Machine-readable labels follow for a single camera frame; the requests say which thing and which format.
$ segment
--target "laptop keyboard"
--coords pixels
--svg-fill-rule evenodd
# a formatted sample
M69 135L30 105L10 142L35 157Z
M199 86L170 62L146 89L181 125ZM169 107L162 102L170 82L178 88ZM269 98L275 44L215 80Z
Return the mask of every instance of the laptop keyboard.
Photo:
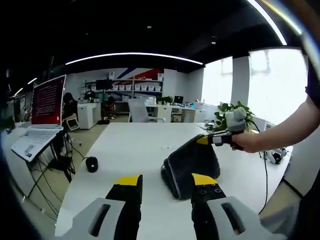
M41 144L47 141L49 138L51 138L54 134L55 132L52 130L51 131L44 130L44 129L29 130L22 137L28 142Z

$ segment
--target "person sitting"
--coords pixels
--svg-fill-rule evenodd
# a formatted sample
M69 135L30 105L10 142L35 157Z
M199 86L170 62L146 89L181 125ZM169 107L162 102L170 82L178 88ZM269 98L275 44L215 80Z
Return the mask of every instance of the person sitting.
M103 120L106 119L115 119L115 105L116 105L116 99L113 96L109 96L108 100L105 101L102 104L102 114L103 114Z
M86 93L85 93L85 95L84 95L84 99L85 99L85 100L89 100L90 103L93 103L95 97L96 97L96 94L95 94L94 91L92 91L91 85L88 85L88 86L86 87Z
M63 96L63 115L62 115L62 126L63 128L67 128L67 120L75 119L78 115L78 103L73 98L70 92L66 92Z

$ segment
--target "black computer mouse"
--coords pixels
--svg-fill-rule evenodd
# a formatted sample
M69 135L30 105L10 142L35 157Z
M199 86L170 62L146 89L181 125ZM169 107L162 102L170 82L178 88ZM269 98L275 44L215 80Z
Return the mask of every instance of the black computer mouse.
M95 156L90 156L85 160L88 172L94 173L98 170L98 159Z

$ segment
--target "red screen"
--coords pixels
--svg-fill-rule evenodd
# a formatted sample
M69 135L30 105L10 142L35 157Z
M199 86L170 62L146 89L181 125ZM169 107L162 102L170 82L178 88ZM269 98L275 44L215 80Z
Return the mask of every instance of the red screen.
M62 92L66 76L44 82L33 89L32 124L60 124Z

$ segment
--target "human hand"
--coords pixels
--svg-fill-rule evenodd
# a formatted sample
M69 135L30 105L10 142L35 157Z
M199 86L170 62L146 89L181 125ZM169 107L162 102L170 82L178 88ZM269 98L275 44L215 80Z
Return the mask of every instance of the human hand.
M247 153L256 153L258 152L258 141L256 133L244 132L236 135L232 135L232 141L239 146L243 147L243 150Z

